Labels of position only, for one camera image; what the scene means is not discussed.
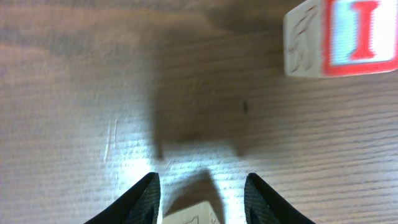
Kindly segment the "red letter I block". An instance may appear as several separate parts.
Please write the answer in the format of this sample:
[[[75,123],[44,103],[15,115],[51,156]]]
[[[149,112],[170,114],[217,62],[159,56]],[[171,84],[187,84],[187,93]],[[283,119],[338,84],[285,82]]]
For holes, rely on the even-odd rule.
[[[349,77],[397,70],[397,0],[306,0],[283,22],[287,76]]]

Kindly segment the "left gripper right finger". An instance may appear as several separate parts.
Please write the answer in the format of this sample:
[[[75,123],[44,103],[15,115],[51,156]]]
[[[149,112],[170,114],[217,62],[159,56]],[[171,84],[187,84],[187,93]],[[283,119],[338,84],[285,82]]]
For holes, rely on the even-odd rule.
[[[246,177],[244,211],[247,224],[315,224],[256,173]]]

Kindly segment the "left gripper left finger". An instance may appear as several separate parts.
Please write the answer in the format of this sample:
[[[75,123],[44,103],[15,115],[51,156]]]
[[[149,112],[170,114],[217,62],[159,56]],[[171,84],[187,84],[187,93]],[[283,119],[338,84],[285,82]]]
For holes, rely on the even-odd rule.
[[[156,224],[160,198],[159,174],[150,172],[85,224]]]

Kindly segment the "red letter A block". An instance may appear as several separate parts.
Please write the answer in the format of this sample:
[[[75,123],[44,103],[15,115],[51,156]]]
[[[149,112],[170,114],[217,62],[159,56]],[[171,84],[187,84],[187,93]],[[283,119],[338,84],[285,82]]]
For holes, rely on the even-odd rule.
[[[166,216],[162,224],[220,224],[220,221],[210,202],[202,201]]]

